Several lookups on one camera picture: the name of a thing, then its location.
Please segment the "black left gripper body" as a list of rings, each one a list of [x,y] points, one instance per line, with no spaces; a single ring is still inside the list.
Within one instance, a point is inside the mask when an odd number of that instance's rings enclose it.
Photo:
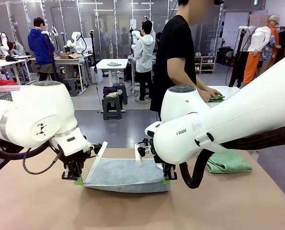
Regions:
[[[84,168],[84,162],[90,157],[87,153],[74,153],[69,156],[61,155],[60,160],[64,163],[64,168],[75,173],[81,173]]]

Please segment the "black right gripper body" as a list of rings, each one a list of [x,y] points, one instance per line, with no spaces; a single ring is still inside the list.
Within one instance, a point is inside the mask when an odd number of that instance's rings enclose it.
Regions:
[[[158,155],[155,156],[155,163],[164,173],[169,173],[175,170],[175,165],[165,162]]]

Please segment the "person's right hand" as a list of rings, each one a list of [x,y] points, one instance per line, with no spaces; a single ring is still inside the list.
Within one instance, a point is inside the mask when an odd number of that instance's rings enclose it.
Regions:
[[[209,88],[207,86],[204,90],[200,90],[199,94],[205,103],[209,102],[212,97],[217,98],[218,96],[222,96],[219,91]]]

